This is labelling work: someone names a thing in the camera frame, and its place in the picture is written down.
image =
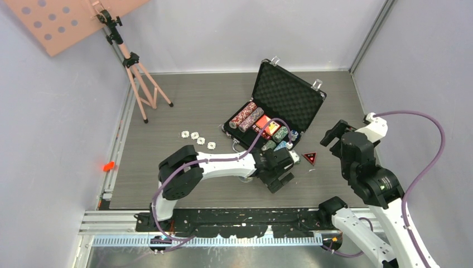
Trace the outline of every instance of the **pink tripod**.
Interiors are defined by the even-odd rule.
[[[146,116],[146,113],[144,112],[143,108],[143,103],[151,106],[151,108],[156,109],[156,100],[158,97],[158,92],[161,94],[161,96],[164,97],[166,102],[169,104],[170,107],[173,107],[174,104],[169,100],[169,98],[166,96],[166,94],[162,91],[160,86],[156,83],[156,81],[151,77],[149,74],[148,70],[139,62],[139,56],[133,52],[129,52],[127,46],[123,42],[123,39],[120,35],[120,33],[117,30],[117,25],[122,25],[122,22],[119,17],[117,17],[116,20],[112,19],[110,13],[106,9],[102,10],[99,15],[97,15],[97,18],[99,21],[105,25],[110,30],[110,35],[107,36],[107,41],[112,44],[113,41],[115,41],[120,48],[120,51],[122,52],[124,56],[123,60],[123,66],[127,70],[128,74],[128,79],[131,82],[134,95],[136,97],[136,101],[138,102],[139,110],[141,111],[141,115],[143,116],[143,120],[145,123],[148,123],[148,118]],[[141,74],[139,73],[139,70],[137,66],[143,71],[143,73],[146,75],[146,77],[151,81],[151,83],[155,86],[155,92],[154,95],[151,96],[151,93],[149,92],[148,87],[144,83],[143,78],[141,77]],[[136,77],[138,79],[138,82],[143,89],[143,92],[147,98],[143,99],[142,97],[139,96],[138,94],[138,89],[134,83],[133,77]]]

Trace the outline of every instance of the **gray floor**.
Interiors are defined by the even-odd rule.
[[[361,127],[363,112],[353,81],[347,71],[295,73],[312,83],[321,79],[327,99],[295,150],[317,152],[315,167],[305,159],[292,169],[295,178],[275,194],[260,180],[242,183],[235,177],[202,181],[179,200],[180,208],[315,207],[338,195],[348,205],[363,205],[340,175],[340,162],[318,143],[325,131],[339,119]],[[125,143],[111,208],[147,208],[157,189],[158,164],[183,145],[197,151],[231,153],[231,140],[220,130],[224,123],[251,96],[256,73],[171,74],[155,79],[175,106],[158,97],[158,108],[146,107],[149,123],[144,124],[135,105]],[[181,138],[180,132],[197,131],[217,148],[210,151],[195,141]]]

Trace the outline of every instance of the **poker chip case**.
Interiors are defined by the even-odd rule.
[[[256,138],[257,132],[251,128],[245,132],[238,127],[232,128],[230,121],[250,102],[261,107],[269,118],[280,118],[288,124],[291,131],[295,130],[299,133],[297,139],[293,141],[294,148],[311,125],[327,96],[325,92],[315,87],[315,84],[311,85],[277,65],[278,61],[279,59],[276,61],[265,59],[261,62],[250,101],[246,102],[222,126],[222,131],[228,137],[238,140],[245,149]],[[267,141],[268,139],[261,136],[256,143],[256,148],[261,149]],[[288,135],[283,141],[289,141]]]

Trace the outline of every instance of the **open briefcase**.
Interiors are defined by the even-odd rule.
[[[280,118],[293,134],[293,148],[307,131],[326,93],[320,90],[322,81],[313,85],[277,65],[279,58],[265,59],[259,67],[250,101],[246,102],[222,126],[223,132],[247,149],[260,128],[271,118]],[[277,150],[289,141],[287,128],[271,123],[258,139],[255,147]]]

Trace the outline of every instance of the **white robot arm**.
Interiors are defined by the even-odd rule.
[[[370,113],[365,117],[365,122],[367,126],[356,130],[340,120],[327,131],[320,143],[328,146],[334,138],[339,138],[330,151],[340,159],[342,176],[376,216],[391,245],[370,232],[337,197],[320,204],[320,214],[330,217],[327,220],[350,237],[376,267],[425,267],[404,226],[401,211],[404,191],[396,176],[377,165],[374,157],[374,147],[388,130],[386,120]],[[410,229],[427,257],[429,266],[439,267],[428,253],[413,223]]]
[[[184,146],[166,160],[160,163],[160,182],[167,179],[179,166],[193,160],[205,159],[234,159],[243,153],[236,154],[205,154],[196,152],[192,145]],[[275,193],[294,178],[292,173],[279,180],[279,177],[300,161],[294,151],[282,148],[277,151],[261,152],[255,150],[238,161],[202,162],[188,167],[180,172],[162,191],[156,202],[156,216],[158,221],[165,221],[172,217],[172,211],[177,201],[187,196],[202,180],[224,176],[259,177]]]

